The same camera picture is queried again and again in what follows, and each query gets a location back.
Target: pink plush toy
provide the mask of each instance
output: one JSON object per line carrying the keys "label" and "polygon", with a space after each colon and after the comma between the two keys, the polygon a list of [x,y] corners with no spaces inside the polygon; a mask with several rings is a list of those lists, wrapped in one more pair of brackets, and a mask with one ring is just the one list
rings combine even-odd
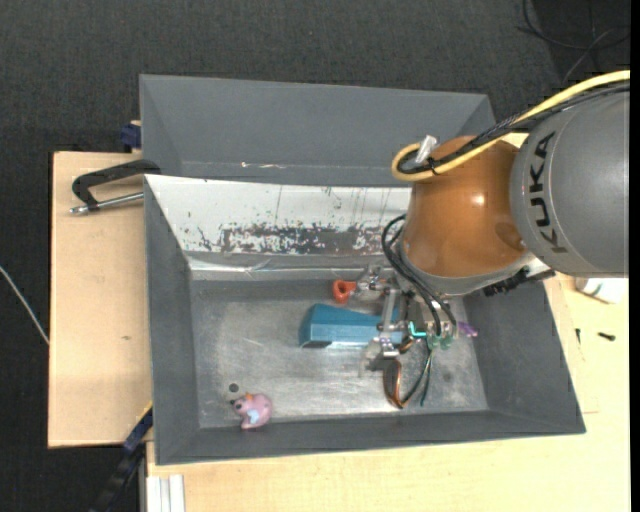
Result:
{"label": "pink plush toy", "polygon": [[231,405],[236,414],[242,416],[240,428],[244,430],[261,427],[271,418],[271,400],[261,393],[246,393],[242,398],[231,400]]}

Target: blue block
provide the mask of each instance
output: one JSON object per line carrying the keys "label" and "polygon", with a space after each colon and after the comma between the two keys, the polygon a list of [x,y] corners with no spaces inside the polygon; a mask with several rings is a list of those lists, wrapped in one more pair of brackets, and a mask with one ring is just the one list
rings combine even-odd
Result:
{"label": "blue block", "polygon": [[131,148],[142,147],[142,128],[135,124],[127,124],[120,130],[120,141]]}
{"label": "blue block", "polygon": [[[309,308],[300,326],[299,344],[301,347],[309,348],[324,348],[332,344],[365,346],[372,338],[378,336],[378,323],[378,315],[315,304]],[[391,341],[400,344],[402,333],[393,333]]]}

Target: wire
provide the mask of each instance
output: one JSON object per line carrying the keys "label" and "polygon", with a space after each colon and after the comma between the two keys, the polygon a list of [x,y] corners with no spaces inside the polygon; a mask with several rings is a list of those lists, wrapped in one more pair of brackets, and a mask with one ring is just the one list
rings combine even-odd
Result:
{"label": "wire", "polygon": [[[604,49],[616,46],[616,45],[626,41],[627,39],[629,39],[631,37],[631,26],[630,25],[615,25],[614,27],[611,27],[608,30],[605,30],[603,33],[598,35],[597,30],[596,30],[596,25],[595,25],[595,19],[594,19],[594,16],[593,16],[593,1],[592,0],[589,0],[587,8],[589,10],[589,28],[590,28],[590,33],[591,33],[591,42],[588,45],[583,46],[583,45],[577,45],[577,44],[573,44],[573,43],[567,43],[565,41],[561,41],[559,39],[555,39],[555,38],[549,37],[542,30],[536,28],[534,26],[533,22],[531,21],[531,18],[529,17],[528,2],[527,2],[527,0],[522,0],[522,13],[523,13],[524,21],[527,24],[527,28],[518,27],[519,30],[521,30],[521,31],[523,31],[525,33],[528,33],[528,34],[532,34],[532,35],[542,39],[543,41],[545,41],[545,42],[547,42],[549,44],[560,46],[561,48],[567,48],[569,50],[580,50],[580,51],[584,52],[582,54],[582,56],[573,64],[573,66],[571,66],[569,71],[567,71],[567,73],[565,74],[564,78],[562,79],[563,83],[567,82],[569,80],[569,77],[577,69],[577,67],[580,65],[580,63],[582,61],[584,61],[584,59],[586,59],[589,56],[591,57],[591,60],[593,60],[593,63],[595,65],[595,67],[596,67],[596,70],[598,72],[600,72],[600,65],[598,63],[597,52],[600,51],[600,50],[604,50]],[[612,34],[615,31],[621,30],[621,29],[628,30],[628,33],[625,36],[623,36],[623,37],[621,37],[619,39],[611,41],[610,43],[599,44],[601,41],[603,41],[610,34]]]}
{"label": "wire", "polygon": [[396,233],[393,235],[391,240],[387,240],[389,236],[389,231],[391,230],[391,228],[396,224],[398,224],[399,222],[404,221],[405,218],[406,218],[406,214],[403,214],[396,217],[395,219],[392,219],[382,231],[381,245],[382,245],[382,250],[384,252],[384,255],[387,257],[387,260],[389,260],[389,263],[391,264],[393,269],[402,277],[404,277],[407,281],[409,281],[413,285],[413,287],[416,289],[416,291],[420,294],[420,296],[424,299],[426,306],[429,308],[429,311],[433,316],[434,324],[436,327],[436,334],[438,336],[442,334],[442,323],[440,321],[440,315],[436,310],[436,308],[434,307],[433,302],[438,304],[440,306],[440,309],[445,312],[445,314],[449,318],[449,321],[451,322],[451,325],[453,327],[453,333],[455,335],[458,324],[448,304],[446,304],[436,292],[431,290],[424,282],[422,282],[420,278],[416,275],[416,273],[411,268],[409,268],[409,266],[405,264],[404,261],[402,261],[402,258],[393,249],[394,244],[396,243],[396,241],[400,237],[400,234],[402,233],[402,228],[399,228],[396,231]]}
{"label": "wire", "polygon": [[429,391],[429,381],[431,380],[431,364],[433,362],[433,351],[429,349],[429,355],[427,356],[427,361],[424,364],[423,374],[427,376],[427,380],[424,383],[424,388],[422,390],[422,396],[420,397],[420,407],[424,406],[424,401],[427,399],[427,392]]}
{"label": "wire", "polygon": [[494,125],[489,130],[483,132],[472,141],[465,144],[465,146],[463,146],[464,150],[459,149],[452,155],[446,155],[439,161],[431,159],[426,166],[413,167],[407,171],[402,169],[402,164],[407,162],[411,158],[411,155],[415,154],[420,147],[420,143],[411,144],[402,149],[396,155],[393,163],[391,164],[391,173],[402,181],[428,180],[434,175],[440,175],[458,167],[467,160],[470,160],[476,155],[489,149],[491,146],[497,144],[504,136],[508,135],[515,129],[519,129],[518,126],[522,127],[522,121],[530,118],[533,119],[534,116],[545,111],[553,113],[557,111],[553,109],[560,105],[562,105],[562,108],[569,108],[569,106],[572,106],[570,102],[577,100],[580,95],[583,95],[588,91],[594,92],[595,95],[611,93],[612,90],[615,89],[615,86],[612,84],[615,84],[616,82],[630,81],[630,79],[631,72],[624,70],[607,73],[606,75],[597,76],[575,84],[524,113],[511,116]]}
{"label": "wire", "polygon": [[20,302],[22,302],[22,305],[25,307],[25,309],[31,316],[31,320],[33,320],[33,323],[38,328],[38,331],[40,332],[40,336],[42,336],[42,339],[45,341],[45,343],[49,345],[49,337],[47,336],[47,333],[42,328],[42,325],[40,324],[40,321],[36,317],[36,314],[33,312],[33,309],[31,309],[31,306],[27,302],[27,299],[24,298],[24,295],[22,295],[22,293],[20,292],[16,284],[13,282],[13,279],[11,279],[11,276],[9,275],[9,273],[2,267],[2,265],[0,265],[0,274],[2,274],[4,278],[7,280],[7,282],[9,283],[9,286],[11,286],[11,289],[18,296],[18,298],[20,299]]}

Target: teal object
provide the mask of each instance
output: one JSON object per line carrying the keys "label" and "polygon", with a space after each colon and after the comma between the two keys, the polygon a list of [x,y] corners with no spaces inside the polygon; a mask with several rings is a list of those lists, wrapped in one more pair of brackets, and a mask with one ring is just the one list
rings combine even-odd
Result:
{"label": "teal object", "polygon": [[447,350],[453,343],[453,336],[445,334],[444,336],[431,335],[427,337],[427,345],[429,349],[440,347],[442,350]]}
{"label": "teal object", "polygon": [[416,326],[413,322],[409,322],[409,334],[414,338],[424,338],[427,336],[426,331],[418,331],[416,330]]}
{"label": "teal object", "polygon": [[[397,317],[394,310],[392,319]],[[299,332],[299,344],[305,348],[325,348],[329,345],[362,347],[378,336],[380,316],[350,309],[315,304],[305,315]],[[402,342],[402,333],[395,332],[392,343]]]}

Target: orange object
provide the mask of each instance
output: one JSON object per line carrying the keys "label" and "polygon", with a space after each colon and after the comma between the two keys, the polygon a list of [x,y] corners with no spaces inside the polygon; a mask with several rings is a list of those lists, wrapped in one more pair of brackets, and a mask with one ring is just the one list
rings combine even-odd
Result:
{"label": "orange object", "polygon": [[[471,139],[452,139],[433,156]],[[414,183],[403,235],[411,263],[434,276],[458,278],[497,272],[525,254],[509,205],[516,153],[500,141],[442,176]]]}
{"label": "orange object", "polygon": [[356,289],[355,281],[343,281],[337,279],[333,282],[333,298],[338,304],[346,304],[351,293]]}

